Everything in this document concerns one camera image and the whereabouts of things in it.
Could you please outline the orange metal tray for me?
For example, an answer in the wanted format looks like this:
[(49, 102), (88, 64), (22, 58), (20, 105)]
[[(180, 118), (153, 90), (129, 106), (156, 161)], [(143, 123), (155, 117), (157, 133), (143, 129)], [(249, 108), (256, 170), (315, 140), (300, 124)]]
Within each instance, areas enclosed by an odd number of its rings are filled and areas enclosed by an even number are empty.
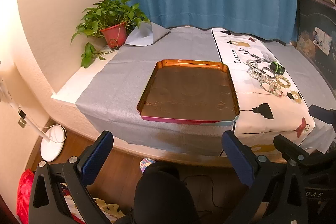
[(221, 62), (156, 63), (137, 105), (146, 121), (230, 126), (240, 107), (229, 67)]

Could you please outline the green black watch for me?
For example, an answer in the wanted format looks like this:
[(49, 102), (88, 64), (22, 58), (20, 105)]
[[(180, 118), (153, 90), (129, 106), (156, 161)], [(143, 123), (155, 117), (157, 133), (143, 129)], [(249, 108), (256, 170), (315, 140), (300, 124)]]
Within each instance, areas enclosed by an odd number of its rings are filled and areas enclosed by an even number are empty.
[(283, 75), (285, 73), (285, 68), (277, 63), (276, 61), (272, 61), (269, 68), (274, 72), (276, 75)]

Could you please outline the green potted plant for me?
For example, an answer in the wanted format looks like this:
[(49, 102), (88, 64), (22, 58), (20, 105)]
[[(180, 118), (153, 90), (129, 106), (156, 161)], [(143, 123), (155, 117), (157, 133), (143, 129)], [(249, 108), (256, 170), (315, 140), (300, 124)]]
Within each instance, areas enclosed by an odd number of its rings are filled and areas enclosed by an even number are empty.
[[(84, 35), (88, 38), (105, 39), (100, 30), (123, 22), (126, 23), (125, 28), (127, 36), (129, 36), (142, 23), (149, 23), (150, 20), (139, 8), (139, 3), (129, 5), (130, 1), (103, 0), (94, 3), (92, 7), (87, 7), (83, 11), (84, 15), (76, 26), (76, 31), (72, 35), (71, 41), (74, 41), (76, 36), (79, 35)], [(105, 55), (118, 49), (98, 50), (91, 42), (87, 42), (81, 55), (81, 66), (88, 68), (96, 59), (104, 60)]]

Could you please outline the white fan base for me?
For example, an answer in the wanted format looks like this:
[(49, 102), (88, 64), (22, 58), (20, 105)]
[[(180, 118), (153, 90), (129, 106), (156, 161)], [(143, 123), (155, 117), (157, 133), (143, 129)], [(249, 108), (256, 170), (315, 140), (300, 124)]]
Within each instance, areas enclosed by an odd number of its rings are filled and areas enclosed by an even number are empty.
[(41, 141), (41, 157), (44, 161), (52, 162), (60, 155), (67, 138), (67, 132), (63, 126), (54, 124), (47, 128), (45, 136), (48, 139), (43, 138)]

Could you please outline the red floral fabric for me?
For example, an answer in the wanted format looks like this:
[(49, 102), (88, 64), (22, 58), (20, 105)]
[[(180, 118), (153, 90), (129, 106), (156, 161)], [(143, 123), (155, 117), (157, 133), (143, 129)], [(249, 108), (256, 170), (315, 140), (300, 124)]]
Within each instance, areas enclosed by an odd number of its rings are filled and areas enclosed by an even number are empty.
[(29, 202), (33, 180), (34, 173), (29, 168), (22, 173), (19, 179), (16, 213), (23, 224), (29, 223)]

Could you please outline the grey table cloth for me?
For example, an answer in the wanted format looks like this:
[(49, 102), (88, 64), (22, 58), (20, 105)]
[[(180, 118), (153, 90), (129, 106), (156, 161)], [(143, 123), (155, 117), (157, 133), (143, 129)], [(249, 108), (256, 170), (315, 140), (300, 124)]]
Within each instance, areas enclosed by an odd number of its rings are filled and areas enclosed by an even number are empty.
[[(264, 43), (285, 67), (309, 108), (335, 108), (335, 98), (313, 65), (293, 46)], [(99, 72), (76, 101), (77, 108), (97, 131), (108, 130), (123, 145), (142, 151), (145, 147), (190, 155), (217, 156), (222, 145), (219, 124), (177, 124), (145, 121), (137, 105), (157, 62), (164, 59), (222, 62), (211, 30), (173, 28), (150, 46), (123, 46)], [(335, 132), (331, 125), (314, 119), (315, 127), (301, 147), (325, 152)]]

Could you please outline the white printed table runner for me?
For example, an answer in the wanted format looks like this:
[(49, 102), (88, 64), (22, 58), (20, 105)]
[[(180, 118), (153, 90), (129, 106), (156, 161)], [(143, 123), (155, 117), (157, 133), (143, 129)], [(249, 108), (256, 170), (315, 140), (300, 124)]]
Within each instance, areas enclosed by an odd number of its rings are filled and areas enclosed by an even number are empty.
[(302, 93), (288, 73), (275, 76), (269, 66), (276, 57), (259, 39), (212, 28), (223, 63), (229, 69), (240, 106), (235, 134), (255, 152), (274, 153), (281, 134), (296, 145), (315, 127)]

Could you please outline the red flower pot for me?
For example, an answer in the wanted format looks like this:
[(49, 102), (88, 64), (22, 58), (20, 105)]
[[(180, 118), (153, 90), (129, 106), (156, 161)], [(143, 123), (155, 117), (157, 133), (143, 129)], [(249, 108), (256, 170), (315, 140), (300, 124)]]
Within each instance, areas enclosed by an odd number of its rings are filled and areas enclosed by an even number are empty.
[(126, 42), (127, 32), (125, 26), (126, 23), (123, 22), (115, 26), (100, 30), (110, 49), (118, 49)]

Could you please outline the white fan pole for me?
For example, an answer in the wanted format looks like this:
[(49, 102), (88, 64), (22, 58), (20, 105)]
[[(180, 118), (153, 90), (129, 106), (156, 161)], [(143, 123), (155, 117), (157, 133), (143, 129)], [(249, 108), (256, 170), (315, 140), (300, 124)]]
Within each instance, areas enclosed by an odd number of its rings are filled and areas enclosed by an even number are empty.
[(19, 115), (19, 124), (27, 124), (30, 127), (33, 128), (33, 130), (38, 133), (43, 139), (45, 139), (48, 142), (50, 142), (50, 138), (47, 137), (45, 135), (44, 132), (42, 132), (33, 122), (32, 120), (26, 115), (26, 113), (23, 111), (22, 107), (20, 104), (18, 104), (17, 102), (15, 102), (15, 100), (12, 98), (6, 83), (3, 79), (3, 77), (1, 77), (1, 101), (9, 104), (15, 111), (16, 113)]

